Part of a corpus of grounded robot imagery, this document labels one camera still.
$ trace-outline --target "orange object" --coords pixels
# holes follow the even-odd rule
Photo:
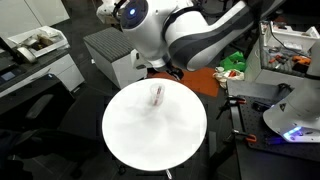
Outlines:
[[[310,65],[311,59],[303,56],[293,56],[292,61],[304,65]]]
[[[217,97],[220,86],[218,81],[212,77],[215,73],[214,69],[205,67],[194,72],[183,71],[183,73],[184,77],[177,82],[180,82],[195,92]],[[166,72],[156,73],[154,75],[149,74],[148,78],[164,78],[176,81]]]

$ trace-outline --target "white round table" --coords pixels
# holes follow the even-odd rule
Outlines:
[[[165,86],[164,99],[152,106],[150,87]],[[167,79],[130,84],[110,101],[102,123],[104,140],[124,164],[161,171],[188,160],[207,129],[203,104],[186,86]]]

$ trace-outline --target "floor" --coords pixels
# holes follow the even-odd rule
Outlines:
[[[59,23],[54,26],[61,30],[67,37],[71,48],[69,49],[70,55],[80,69],[82,75],[86,80],[86,84],[83,85],[76,96],[78,98],[85,97],[92,99],[93,97],[112,96],[116,94],[119,89],[112,84],[112,82],[105,77],[94,64],[91,62],[91,56],[84,45],[83,37],[100,30],[107,28],[96,17],[96,9],[101,2],[91,0],[64,0],[65,7],[70,15],[70,20]],[[222,9],[222,3],[218,1],[209,1],[216,3],[214,6],[208,7],[210,12],[219,11]],[[230,54],[235,50],[228,48],[226,54]],[[209,67],[216,67],[220,57],[218,56]],[[224,90],[219,90],[219,96],[217,98],[197,94],[200,100],[203,102],[208,119],[208,131],[217,132],[217,139],[222,141],[231,130],[231,121],[228,119],[227,113],[223,114],[220,120],[215,120],[218,113],[218,107],[222,105],[224,101]],[[86,126],[79,123],[78,126],[74,126],[70,131],[81,131],[78,133],[84,133],[81,129],[85,129]],[[124,175],[117,173],[116,163],[120,163],[113,160],[112,154],[101,142],[100,150],[95,157],[88,159],[82,166],[83,175],[81,180],[165,180],[167,176],[165,172],[146,173],[135,170],[133,168],[127,168],[127,172]],[[181,180],[203,180],[207,179],[207,174],[210,171],[208,168],[208,143],[204,140],[200,149],[189,160],[183,163],[183,167],[177,167],[171,169],[171,173],[174,179]],[[33,159],[24,160],[25,170],[33,173],[35,180],[69,180],[70,172],[76,166],[75,163],[67,161],[57,155],[41,156]],[[231,180],[239,179],[238,164],[235,156],[231,157],[225,164],[223,164],[217,171],[213,179],[219,180]]]

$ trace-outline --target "cable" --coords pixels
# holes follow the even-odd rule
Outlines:
[[[285,49],[287,49],[287,50],[289,50],[289,51],[292,51],[292,52],[294,52],[294,53],[297,53],[297,54],[299,54],[300,56],[304,56],[304,57],[307,57],[307,58],[310,58],[310,59],[311,59],[311,57],[308,57],[308,56],[305,55],[305,54],[302,54],[302,53],[299,53],[299,52],[297,52],[297,51],[295,51],[295,50],[293,50],[293,49],[287,48],[287,47],[286,47],[278,38],[276,38],[276,36],[273,34],[271,21],[270,21],[269,26],[270,26],[270,33],[271,33],[272,37],[273,37],[275,40],[277,40]]]

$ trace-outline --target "desk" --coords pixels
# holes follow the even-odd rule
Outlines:
[[[7,56],[9,56],[8,53],[1,53],[0,63],[2,58]],[[52,51],[39,57],[37,63],[25,63],[21,64],[20,67],[26,72],[1,84],[0,97],[9,94],[48,73],[56,75],[69,91],[74,90],[84,82],[83,76],[67,50]]]
[[[267,99],[282,99],[274,85],[228,81],[229,95],[246,95]],[[233,127],[243,131],[238,107],[231,107]],[[243,180],[319,179],[320,163],[267,153],[249,148],[243,141],[236,141],[240,175]]]
[[[161,105],[151,105],[150,87],[165,86]],[[144,171],[173,168],[200,147],[207,129],[205,109],[195,93],[167,79],[147,79],[122,89],[109,103],[104,140],[120,161]]]

